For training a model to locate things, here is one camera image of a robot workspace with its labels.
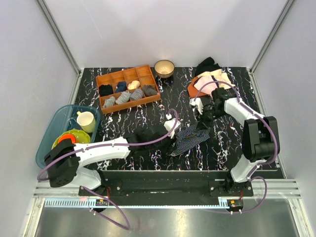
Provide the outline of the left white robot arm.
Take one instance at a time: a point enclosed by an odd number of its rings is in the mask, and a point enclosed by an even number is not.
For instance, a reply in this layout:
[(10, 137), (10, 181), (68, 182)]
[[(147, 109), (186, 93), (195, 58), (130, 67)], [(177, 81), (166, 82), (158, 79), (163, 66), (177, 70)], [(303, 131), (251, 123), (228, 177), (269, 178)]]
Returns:
[(44, 158), (47, 180), (52, 188), (75, 184), (85, 186), (100, 196), (106, 191), (107, 184), (101, 180), (97, 171), (87, 169), (87, 165), (111, 159), (125, 159), (129, 155), (150, 149), (168, 149), (174, 134), (174, 130), (159, 125), (104, 142), (82, 144), (65, 139)]

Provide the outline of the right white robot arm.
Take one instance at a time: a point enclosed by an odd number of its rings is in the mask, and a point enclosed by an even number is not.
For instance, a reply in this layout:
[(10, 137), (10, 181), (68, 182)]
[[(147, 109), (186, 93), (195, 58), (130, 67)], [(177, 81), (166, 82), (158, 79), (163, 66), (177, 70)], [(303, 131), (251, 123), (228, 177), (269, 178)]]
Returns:
[(279, 154), (277, 119), (256, 112), (232, 89), (218, 88), (212, 91), (212, 97), (213, 105), (204, 105), (200, 98), (190, 101), (192, 106), (197, 107), (201, 128), (210, 128), (216, 119), (226, 115), (233, 117), (243, 127), (241, 158), (224, 181), (225, 192), (235, 196), (260, 166), (274, 162)]

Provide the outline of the blue striped underwear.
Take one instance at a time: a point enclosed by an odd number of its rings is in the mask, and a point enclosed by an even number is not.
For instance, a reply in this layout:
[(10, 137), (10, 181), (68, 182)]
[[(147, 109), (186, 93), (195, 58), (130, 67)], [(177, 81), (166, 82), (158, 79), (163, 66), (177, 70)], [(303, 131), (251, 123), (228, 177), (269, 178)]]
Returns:
[(176, 134), (176, 141), (171, 156), (176, 157), (210, 138), (210, 130), (192, 125)]

